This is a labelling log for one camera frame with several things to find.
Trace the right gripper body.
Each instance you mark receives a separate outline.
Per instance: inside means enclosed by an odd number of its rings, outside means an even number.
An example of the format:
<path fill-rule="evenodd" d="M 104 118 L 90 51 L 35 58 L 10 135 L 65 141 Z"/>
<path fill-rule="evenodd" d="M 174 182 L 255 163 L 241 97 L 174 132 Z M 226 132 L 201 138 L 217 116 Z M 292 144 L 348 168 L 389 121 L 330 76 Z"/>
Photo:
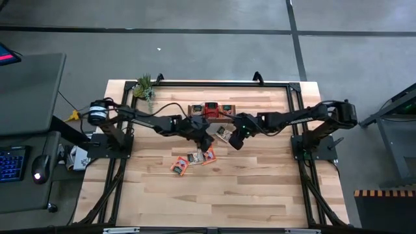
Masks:
<path fill-rule="evenodd" d="M 248 138 L 260 133 L 260 127 L 258 123 L 259 119 L 251 114 L 244 112 L 237 114 L 234 119 L 234 126 L 237 132 L 237 137 Z"/>

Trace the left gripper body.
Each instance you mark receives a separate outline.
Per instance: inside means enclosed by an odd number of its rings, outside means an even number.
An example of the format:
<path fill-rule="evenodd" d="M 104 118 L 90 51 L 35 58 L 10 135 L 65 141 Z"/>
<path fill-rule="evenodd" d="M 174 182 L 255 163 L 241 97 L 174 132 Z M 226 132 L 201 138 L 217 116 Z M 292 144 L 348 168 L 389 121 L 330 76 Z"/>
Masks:
<path fill-rule="evenodd" d="M 202 116 L 191 116 L 177 124 L 177 132 L 187 140 L 199 143 L 211 143 L 211 135 L 207 133 L 210 123 Z"/>

